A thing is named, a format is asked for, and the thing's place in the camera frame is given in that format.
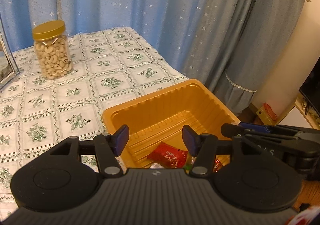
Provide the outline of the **right hand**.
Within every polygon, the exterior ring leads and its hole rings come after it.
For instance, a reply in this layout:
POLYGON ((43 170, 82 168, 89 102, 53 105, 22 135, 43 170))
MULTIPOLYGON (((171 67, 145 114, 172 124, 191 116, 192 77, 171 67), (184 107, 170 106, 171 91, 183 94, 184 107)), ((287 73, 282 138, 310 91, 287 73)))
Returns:
POLYGON ((302 188, 293 209, 299 210, 302 204, 320 205, 320 181, 302 180, 302 188))

